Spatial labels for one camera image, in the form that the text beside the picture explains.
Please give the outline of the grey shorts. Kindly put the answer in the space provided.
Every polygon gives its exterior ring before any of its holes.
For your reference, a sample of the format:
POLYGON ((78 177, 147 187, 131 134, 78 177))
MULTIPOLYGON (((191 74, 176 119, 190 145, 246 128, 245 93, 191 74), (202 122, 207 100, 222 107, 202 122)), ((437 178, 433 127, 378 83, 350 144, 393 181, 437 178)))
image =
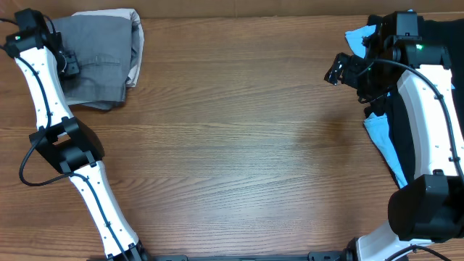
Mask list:
POLYGON ((69 105, 111 110, 125 103, 131 65, 131 21, 78 15, 53 21, 62 44, 76 54, 80 74, 61 82, 69 105))

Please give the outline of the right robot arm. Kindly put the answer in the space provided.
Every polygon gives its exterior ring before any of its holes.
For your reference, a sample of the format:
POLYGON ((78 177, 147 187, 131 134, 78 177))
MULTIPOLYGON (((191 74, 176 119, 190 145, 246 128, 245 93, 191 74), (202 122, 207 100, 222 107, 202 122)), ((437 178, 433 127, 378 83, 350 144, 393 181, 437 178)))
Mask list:
POLYGON ((399 96, 413 142, 414 175, 394 192, 387 221, 337 252, 310 260, 406 260, 410 252, 463 237, 463 135, 452 97, 452 61, 442 43, 423 38, 422 17, 399 11, 376 20, 365 56, 337 54, 325 75, 354 88, 368 119, 399 96))

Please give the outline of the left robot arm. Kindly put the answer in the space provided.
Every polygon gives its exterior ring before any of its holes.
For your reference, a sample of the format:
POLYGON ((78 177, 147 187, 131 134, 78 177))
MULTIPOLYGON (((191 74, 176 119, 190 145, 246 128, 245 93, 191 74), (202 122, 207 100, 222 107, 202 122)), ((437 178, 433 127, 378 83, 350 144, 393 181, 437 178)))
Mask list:
POLYGON ((20 164, 20 180, 31 184, 24 169, 31 154, 38 152, 59 173, 47 184, 68 178, 79 190, 101 236, 106 260, 150 260, 112 193, 101 141, 66 104, 61 82, 79 74, 75 54, 65 51, 60 32, 37 10, 16 12, 12 24, 19 30, 7 36, 1 49, 15 60, 27 81, 37 127, 20 164))

